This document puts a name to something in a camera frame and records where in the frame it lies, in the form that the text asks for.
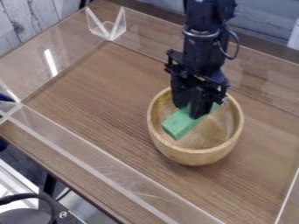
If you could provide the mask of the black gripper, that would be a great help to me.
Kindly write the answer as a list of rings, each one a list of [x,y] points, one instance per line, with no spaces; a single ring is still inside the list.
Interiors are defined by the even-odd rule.
[[[224,102],[229,80],[218,67],[192,71],[182,63],[182,54],[166,51],[164,71],[170,75],[172,103],[177,109],[190,103],[190,118],[197,119],[210,112],[212,103]]]

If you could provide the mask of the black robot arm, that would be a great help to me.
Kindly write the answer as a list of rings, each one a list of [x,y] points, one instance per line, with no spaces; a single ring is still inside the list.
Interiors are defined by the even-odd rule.
[[[229,80],[221,67],[236,58],[228,54],[229,39],[238,37],[228,25],[236,6],[236,0],[182,0],[182,50],[166,51],[164,70],[170,75],[172,103],[189,109],[192,119],[206,115],[226,96]]]

